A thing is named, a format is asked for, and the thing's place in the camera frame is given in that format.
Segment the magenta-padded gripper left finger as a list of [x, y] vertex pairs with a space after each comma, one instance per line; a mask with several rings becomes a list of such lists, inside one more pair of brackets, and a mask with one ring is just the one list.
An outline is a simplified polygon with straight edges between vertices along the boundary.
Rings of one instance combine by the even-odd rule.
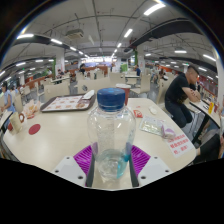
[[91, 146], [74, 156], [65, 156], [52, 173], [82, 187], [91, 187], [94, 179], [95, 159]]

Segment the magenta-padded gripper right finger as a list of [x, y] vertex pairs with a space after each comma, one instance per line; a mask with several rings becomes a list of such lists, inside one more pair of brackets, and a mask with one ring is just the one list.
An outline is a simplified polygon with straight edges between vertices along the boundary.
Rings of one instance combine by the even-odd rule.
[[133, 187], [143, 187], [172, 174], [171, 169], [158, 156], [150, 156], [133, 146], [129, 160], [130, 177]]

